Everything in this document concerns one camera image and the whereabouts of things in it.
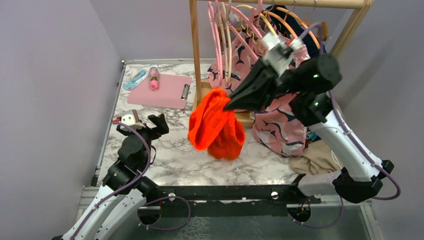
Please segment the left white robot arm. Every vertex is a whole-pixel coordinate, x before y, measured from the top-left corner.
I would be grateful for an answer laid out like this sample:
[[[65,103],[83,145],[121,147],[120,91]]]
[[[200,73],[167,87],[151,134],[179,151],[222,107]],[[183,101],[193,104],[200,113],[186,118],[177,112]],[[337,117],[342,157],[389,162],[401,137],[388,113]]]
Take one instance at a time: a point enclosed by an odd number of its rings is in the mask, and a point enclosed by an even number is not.
[[[157,200],[158,185],[145,174],[151,163],[152,141],[169,133],[163,113],[148,117],[150,128],[129,110],[111,123],[125,136],[118,158],[108,169],[102,185],[76,223],[57,240],[107,240],[138,207]]]

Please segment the orange shorts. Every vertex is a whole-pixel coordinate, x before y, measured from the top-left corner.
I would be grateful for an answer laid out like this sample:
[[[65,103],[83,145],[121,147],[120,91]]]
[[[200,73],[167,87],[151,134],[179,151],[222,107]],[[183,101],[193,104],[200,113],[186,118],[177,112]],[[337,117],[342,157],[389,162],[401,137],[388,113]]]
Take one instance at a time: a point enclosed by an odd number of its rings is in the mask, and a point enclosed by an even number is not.
[[[191,113],[188,140],[196,151],[207,151],[217,159],[234,161],[246,140],[244,126],[233,110],[224,110],[230,98],[221,88],[213,88]]]

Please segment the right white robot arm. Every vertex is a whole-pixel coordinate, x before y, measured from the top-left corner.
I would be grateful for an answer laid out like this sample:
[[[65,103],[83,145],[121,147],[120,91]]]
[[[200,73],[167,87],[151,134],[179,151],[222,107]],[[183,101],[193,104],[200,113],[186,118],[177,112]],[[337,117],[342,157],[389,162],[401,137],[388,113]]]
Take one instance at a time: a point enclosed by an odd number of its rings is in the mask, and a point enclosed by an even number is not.
[[[394,164],[369,151],[334,107],[331,90],[342,80],[337,59],[322,53],[297,68],[278,73],[260,58],[244,81],[229,95],[225,110],[259,111],[278,97],[294,94],[289,106],[296,119],[317,134],[343,168],[333,173],[301,175],[290,185],[289,199],[300,204],[313,195],[338,195],[350,203],[378,199],[382,180]]]

